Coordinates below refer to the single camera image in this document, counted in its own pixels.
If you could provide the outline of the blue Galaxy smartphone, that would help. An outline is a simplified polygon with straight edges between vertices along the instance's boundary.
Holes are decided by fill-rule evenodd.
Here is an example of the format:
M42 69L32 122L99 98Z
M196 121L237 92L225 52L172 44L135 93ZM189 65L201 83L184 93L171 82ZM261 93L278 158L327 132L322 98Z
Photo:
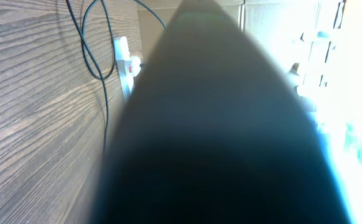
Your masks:
M103 158L90 223L362 223L362 166L214 1L180 4Z

